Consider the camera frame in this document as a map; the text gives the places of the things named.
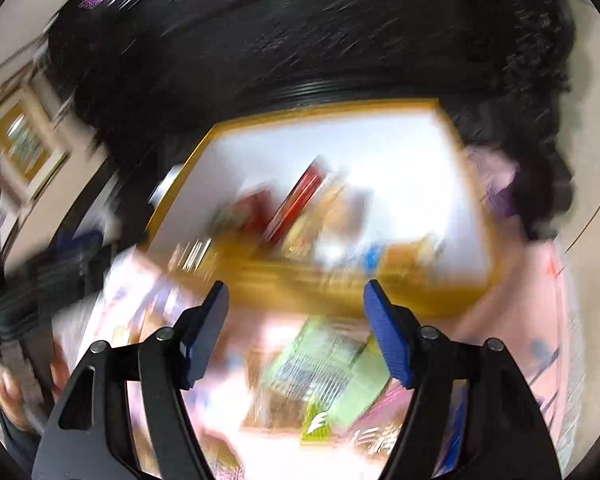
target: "bolt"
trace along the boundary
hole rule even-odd
[[[504,350],[504,343],[496,337],[490,337],[487,339],[487,348],[494,352],[502,352],[502,350]]]
[[[420,335],[423,339],[429,339],[433,341],[434,339],[438,339],[440,332],[438,332],[437,328],[427,325],[420,329]]]
[[[106,341],[96,341],[95,343],[91,343],[89,350],[91,350],[94,354],[99,354],[107,349]]]
[[[155,338],[158,341],[168,341],[173,337],[173,328],[170,326],[163,326],[158,332],[155,333]]]

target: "dark sleeve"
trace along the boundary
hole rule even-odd
[[[4,447],[24,472],[31,476],[33,461],[40,445],[40,436],[37,433],[27,433],[16,428],[0,410],[0,426],[4,433]]]

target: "person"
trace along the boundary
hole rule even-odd
[[[50,368],[54,382],[52,393],[54,398],[58,399],[69,380],[70,373],[62,348],[55,341]],[[30,476],[40,445],[40,436],[27,420],[18,381],[3,366],[0,366],[0,426],[4,433],[5,448],[15,462]]]

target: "box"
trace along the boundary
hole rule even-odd
[[[144,250],[166,267],[178,244],[207,240],[219,209],[242,192],[266,183],[279,205],[316,156],[332,170],[346,170],[349,184],[369,192],[361,247],[427,234],[443,241],[425,283],[374,276],[393,303],[417,316],[452,316],[494,283],[490,218],[436,101],[325,105],[216,124],[158,204]],[[370,278],[363,272],[334,279],[256,246],[225,254],[222,261],[207,274],[174,270],[173,276],[200,294],[223,280],[234,308],[363,316],[362,289]]]

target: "floor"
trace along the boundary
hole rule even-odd
[[[572,90],[562,100],[558,138],[575,175],[574,205],[560,219],[566,272],[580,300],[586,379],[571,458],[575,465],[600,434],[600,15],[590,0],[568,0],[576,21]]]

